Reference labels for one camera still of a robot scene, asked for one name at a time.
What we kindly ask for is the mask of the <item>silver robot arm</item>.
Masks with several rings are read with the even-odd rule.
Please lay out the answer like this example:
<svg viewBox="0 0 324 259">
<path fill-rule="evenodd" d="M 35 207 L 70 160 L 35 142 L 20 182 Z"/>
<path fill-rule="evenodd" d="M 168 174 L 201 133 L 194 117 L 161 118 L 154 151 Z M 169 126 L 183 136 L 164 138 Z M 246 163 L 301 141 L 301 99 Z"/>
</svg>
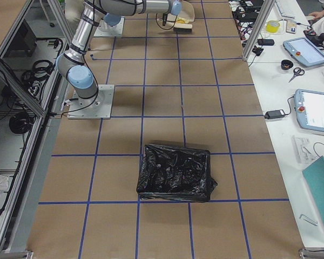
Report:
<svg viewBox="0 0 324 259">
<path fill-rule="evenodd" d="M 113 27 L 113 26 L 116 26 L 116 25 L 118 25 L 120 23 L 121 18 L 122 18 L 121 16 L 107 13 L 100 20 L 100 25 L 102 27 L 107 27 L 107 26 Z"/>
<path fill-rule="evenodd" d="M 84 1 L 84 11 L 70 47 L 57 58 L 58 72 L 74 87 L 80 99 L 93 99 L 98 90 L 92 72 L 84 65 L 84 56 L 100 20 L 114 26 L 123 16 L 161 13 L 165 24 L 169 13 L 177 16 L 181 10 L 180 1 Z"/>
</svg>

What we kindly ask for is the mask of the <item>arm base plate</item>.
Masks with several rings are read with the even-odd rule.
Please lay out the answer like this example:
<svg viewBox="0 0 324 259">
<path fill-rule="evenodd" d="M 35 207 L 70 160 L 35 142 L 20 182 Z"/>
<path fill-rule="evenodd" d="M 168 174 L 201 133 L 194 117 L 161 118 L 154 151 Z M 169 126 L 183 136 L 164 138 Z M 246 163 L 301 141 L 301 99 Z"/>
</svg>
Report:
<svg viewBox="0 0 324 259">
<path fill-rule="evenodd" d="M 110 119 L 112 111 L 112 102 L 114 97 L 114 85 L 99 84 L 99 92 L 92 99 L 82 99 L 76 91 L 73 91 L 73 98 L 70 104 L 70 110 L 67 114 L 68 119 Z"/>
<path fill-rule="evenodd" d="M 121 17 L 120 22 L 115 26 L 109 26 L 103 19 L 99 22 L 99 27 L 97 27 L 94 38 L 111 38 L 111 37 L 121 37 L 123 35 L 125 18 Z"/>
</svg>

